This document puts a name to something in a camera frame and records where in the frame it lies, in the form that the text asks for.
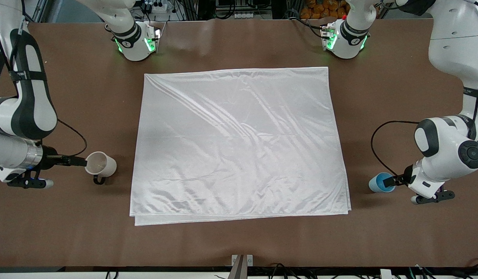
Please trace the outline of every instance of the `wrinkled fabric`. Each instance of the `wrinkled fabric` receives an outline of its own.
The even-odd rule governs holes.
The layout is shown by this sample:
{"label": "wrinkled fabric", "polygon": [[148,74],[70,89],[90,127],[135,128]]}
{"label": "wrinkled fabric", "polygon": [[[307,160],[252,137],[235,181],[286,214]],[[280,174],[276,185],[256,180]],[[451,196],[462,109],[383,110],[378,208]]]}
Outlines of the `wrinkled fabric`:
{"label": "wrinkled fabric", "polygon": [[145,75],[136,226],[349,210],[327,67]]}

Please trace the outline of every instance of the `blue cup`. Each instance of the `blue cup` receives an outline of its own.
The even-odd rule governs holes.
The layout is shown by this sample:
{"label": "blue cup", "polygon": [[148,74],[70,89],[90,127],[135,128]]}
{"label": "blue cup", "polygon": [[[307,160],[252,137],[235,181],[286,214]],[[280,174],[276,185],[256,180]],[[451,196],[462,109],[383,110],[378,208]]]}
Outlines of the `blue cup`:
{"label": "blue cup", "polygon": [[387,187],[387,188],[384,186],[384,179],[387,179],[389,177],[392,177],[392,175],[390,173],[381,172],[381,173],[375,175],[375,177],[373,177],[370,180],[370,182],[368,182],[368,186],[375,193],[389,193],[389,192],[392,192],[395,189],[395,186],[391,186],[391,187]]}

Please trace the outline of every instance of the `mug handle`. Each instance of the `mug handle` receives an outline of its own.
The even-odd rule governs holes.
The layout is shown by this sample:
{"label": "mug handle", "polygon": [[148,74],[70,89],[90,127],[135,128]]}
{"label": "mug handle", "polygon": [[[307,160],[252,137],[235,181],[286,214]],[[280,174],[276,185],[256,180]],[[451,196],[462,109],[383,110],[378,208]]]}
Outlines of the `mug handle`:
{"label": "mug handle", "polygon": [[101,181],[98,181],[98,175],[93,175],[93,182],[96,185],[103,185],[105,183],[106,177],[101,177]]}

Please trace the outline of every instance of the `brown tabletop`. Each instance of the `brown tabletop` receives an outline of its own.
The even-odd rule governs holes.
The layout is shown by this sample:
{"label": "brown tabletop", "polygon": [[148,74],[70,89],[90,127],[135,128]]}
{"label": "brown tabletop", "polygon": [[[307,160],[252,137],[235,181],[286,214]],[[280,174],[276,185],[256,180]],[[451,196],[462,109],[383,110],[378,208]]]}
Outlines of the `brown tabletop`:
{"label": "brown tabletop", "polygon": [[[352,60],[322,51],[298,22],[170,22],[158,54],[130,62],[102,24],[31,24],[60,119],[119,166],[106,185],[81,167],[42,172],[51,189],[0,183],[0,266],[217,266],[232,254],[255,265],[464,266],[478,258],[478,171],[445,184],[456,198],[413,205],[406,187],[372,194],[368,180],[385,169],[370,136],[388,120],[456,114],[459,79],[428,61],[431,20],[376,21]],[[131,177],[144,73],[250,67],[328,66],[330,90],[349,178],[349,215],[281,217],[135,227],[129,217]],[[12,93],[7,75],[0,94]],[[375,149],[402,172],[421,158],[414,125],[381,129]],[[76,152],[83,142],[59,125],[44,143]]]}

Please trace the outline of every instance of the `white mug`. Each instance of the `white mug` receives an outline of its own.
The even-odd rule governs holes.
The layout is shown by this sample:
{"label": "white mug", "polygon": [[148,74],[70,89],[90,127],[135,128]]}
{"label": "white mug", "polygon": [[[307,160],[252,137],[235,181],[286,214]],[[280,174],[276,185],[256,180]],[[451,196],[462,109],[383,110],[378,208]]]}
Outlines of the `white mug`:
{"label": "white mug", "polygon": [[94,176],[93,182],[98,185],[104,184],[105,179],[113,175],[117,169],[117,162],[104,152],[93,152],[89,154],[86,161],[87,165],[84,169]]}

